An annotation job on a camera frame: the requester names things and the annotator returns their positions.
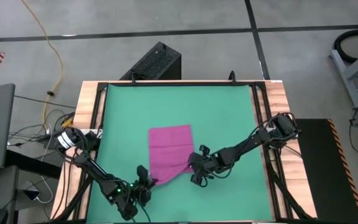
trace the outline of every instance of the table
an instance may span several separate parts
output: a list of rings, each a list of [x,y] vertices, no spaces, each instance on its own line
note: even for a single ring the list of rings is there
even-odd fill
[[[27,170],[56,179],[59,178],[60,167],[7,149],[14,92],[14,84],[0,85],[0,168],[17,166],[21,170]]]
[[[0,208],[6,205],[8,211],[7,224],[14,223],[15,201],[12,200],[16,193],[17,176],[19,170],[16,166],[0,169]]]
[[[239,80],[238,82],[254,82],[256,80]],[[92,119],[92,113],[93,108],[95,106],[95,98],[96,98],[96,92],[98,83],[130,83],[131,81],[84,81],[81,87],[80,96],[78,99],[78,104],[75,112],[74,117],[74,127],[76,128],[83,128],[87,129],[90,128],[91,119]],[[180,82],[232,82],[230,80],[192,80],[192,81],[185,81],[185,80],[170,80],[170,81],[163,81],[163,80],[157,80],[157,81],[140,81],[140,82],[174,82],[174,83],[180,83]],[[287,97],[285,95],[285,90],[282,81],[264,81],[267,91],[267,97],[270,105],[271,114],[275,115],[277,113],[282,112],[289,112],[290,109],[288,107],[288,101]],[[259,105],[262,110],[262,117],[263,119],[267,119],[267,114],[265,112],[264,104],[263,104],[263,98],[262,94],[258,94],[258,100]],[[98,116],[96,117],[96,124],[98,125],[101,121],[101,112],[103,111],[103,105],[104,105],[104,95],[101,96],[101,100],[98,104]],[[297,141],[290,141],[288,145],[298,152],[300,152],[299,145]],[[70,149],[67,151],[68,155],[73,155],[74,150]],[[283,165],[283,171],[285,174],[285,180],[287,183],[287,188],[291,192],[291,194],[294,196],[296,201],[303,207],[303,209],[312,217],[316,217],[316,210],[314,209],[313,199],[311,197],[311,192],[308,184],[308,179],[305,172],[305,167],[303,166],[303,161],[301,158],[299,158],[296,154],[283,150],[281,155],[282,165]],[[62,170],[62,172],[65,172],[65,176],[68,177],[68,163],[66,163],[65,169]],[[68,181],[66,179],[65,181],[65,191],[63,192],[63,175],[60,175],[59,185],[57,188],[55,201],[53,204],[52,214],[55,214],[55,212],[58,209],[60,199],[63,197],[63,201],[67,200],[70,201],[71,198],[76,194],[79,182],[80,182],[80,176],[81,176],[81,169],[72,166],[71,172],[70,172],[70,188],[68,188]],[[280,193],[280,191],[276,188],[276,192],[278,195],[279,200],[279,208],[280,208],[280,214],[282,217],[286,217],[287,214],[285,212],[285,206],[283,197]],[[88,195],[89,195],[89,189],[85,192],[80,213],[78,218],[85,218],[86,216],[86,207],[88,204]],[[56,217],[62,213],[64,210],[64,206],[61,206],[58,211]]]

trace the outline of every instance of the black stand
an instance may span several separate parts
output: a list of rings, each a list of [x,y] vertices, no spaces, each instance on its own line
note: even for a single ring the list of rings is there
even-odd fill
[[[5,167],[12,165],[17,166],[20,170],[26,170],[55,179],[59,179],[60,173],[62,171],[62,168],[58,166],[49,164],[47,162],[41,162],[37,159],[7,149]]]

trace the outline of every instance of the concrete floor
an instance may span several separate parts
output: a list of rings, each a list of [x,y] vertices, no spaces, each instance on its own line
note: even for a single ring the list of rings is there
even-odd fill
[[[250,28],[242,0],[50,0],[29,1],[50,35],[103,34],[183,29]],[[257,27],[358,25],[358,1],[251,0]],[[353,111],[344,85],[328,58],[335,38],[346,30],[259,33],[271,79],[283,80],[292,112],[298,118],[331,118],[358,189],[358,154],[350,146],[348,128]],[[41,36],[20,0],[0,0],[0,37]],[[76,106],[83,80],[115,80],[158,41],[182,53],[183,79],[262,79],[251,33],[200,34],[110,39],[54,40],[65,64],[65,76],[53,102]],[[358,56],[358,38],[344,43]],[[58,61],[44,41],[0,42],[6,58],[0,85],[16,84],[16,94],[43,100],[58,79]],[[11,130],[41,123],[43,104],[15,98]],[[69,108],[59,108],[69,113]],[[59,117],[51,115],[50,122]],[[358,128],[352,133],[358,148]],[[37,157],[44,150],[26,144],[16,151]],[[57,156],[47,161],[62,164]],[[21,173],[20,182],[40,178]],[[57,181],[48,180],[53,191]],[[41,199],[49,192],[41,184]],[[46,221],[40,204],[21,210],[19,223]],[[50,213],[52,203],[46,206]]]

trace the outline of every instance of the pink cloth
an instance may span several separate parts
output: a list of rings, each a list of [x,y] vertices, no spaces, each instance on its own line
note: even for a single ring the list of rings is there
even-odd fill
[[[187,160],[194,151],[190,125],[149,130],[150,174],[156,185],[172,180],[178,174],[191,172]]]

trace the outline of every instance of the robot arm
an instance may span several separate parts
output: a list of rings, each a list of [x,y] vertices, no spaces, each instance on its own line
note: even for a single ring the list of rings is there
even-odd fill
[[[191,181],[202,186],[204,178],[213,179],[213,173],[220,174],[232,169],[241,156],[261,145],[271,148],[281,148],[288,140],[296,139],[300,131],[296,128],[295,121],[288,114],[278,114],[267,121],[265,127],[259,126],[251,132],[244,141],[233,147],[225,147],[209,155],[210,149],[200,146],[202,155],[195,152],[190,154],[188,164],[194,173]]]
[[[90,150],[98,150],[100,138],[97,134],[89,131],[83,134],[82,130],[76,128],[65,128],[62,132],[53,136],[53,143],[60,154],[69,159],[70,162],[85,171],[92,177],[100,187],[101,193],[111,205],[117,205],[117,210],[124,220],[131,220],[137,214],[136,203],[146,206],[151,199],[151,188],[157,179],[151,179],[149,172],[143,166],[138,166],[137,175],[139,179],[128,183],[112,174],[106,173],[90,157]],[[76,157],[65,154],[71,147],[82,150]]]

